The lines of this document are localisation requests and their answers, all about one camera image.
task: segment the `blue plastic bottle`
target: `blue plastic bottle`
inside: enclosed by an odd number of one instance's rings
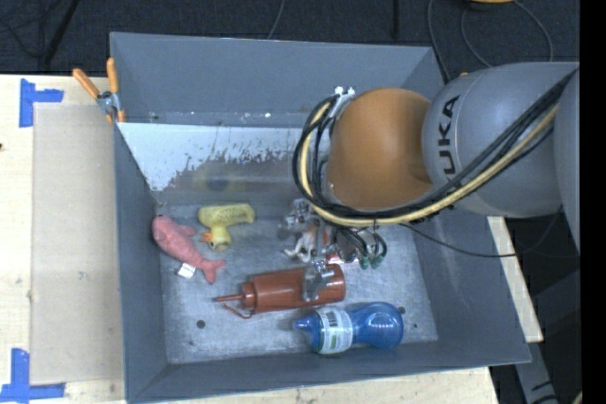
[[[404,335],[404,322],[396,307],[385,302],[361,305],[351,310],[317,308],[294,322],[303,330],[318,354],[345,352],[356,343],[375,348],[393,348]]]

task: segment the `red squeeze bottle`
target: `red squeeze bottle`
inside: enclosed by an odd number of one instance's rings
[[[305,267],[255,274],[251,276],[249,282],[242,283],[242,293],[220,296],[215,301],[223,303],[240,300],[241,307],[250,310],[251,313],[341,302],[345,299],[343,270],[338,264],[329,264],[327,269],[334,271],[334,276],[323,289],[318,291],[318,298],[309,302],[301,296]]]

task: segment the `pink toy fish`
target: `pink toy fish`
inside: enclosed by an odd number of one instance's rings
[[[225,266],[225,261],[205,259],[191,242],[196,234],[193,227],[177,224],[169,216],[156,216],[151,223],[153,239],[168,255],[202,271],[208,283],[214,283],[217,270]]]

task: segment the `black floor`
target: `black floor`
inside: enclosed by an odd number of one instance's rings
[[[465,0],[1,0],[0,72],[80,67],[104,75],[112,31],[432,45],[446,81],[487,64],[579,60],[580,0],[520,3],[470,10]],[[533,247],[550,222],[508,221],[533,297],[579,269],[563,217]],[[560,402],[572,402],[581,388],[579,310],[545,329],[542,350]],[[523,402],[515,369],[492,371],[502,402]]]

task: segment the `wooden table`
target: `wooden table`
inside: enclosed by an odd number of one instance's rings
[[[63,91],[19,127],[20,83]],[[93,78],[104,92],[106,78]],[[111,126],[71,77],[0,75],[0,384],[12,348],[30,383],[66,382],[49,402],[124,402]],[[501,253],[513,246],[489,218]],[[516,258],[502,260],[526,339],[543,335]],[[497,403],[488,368],[188,402]]]

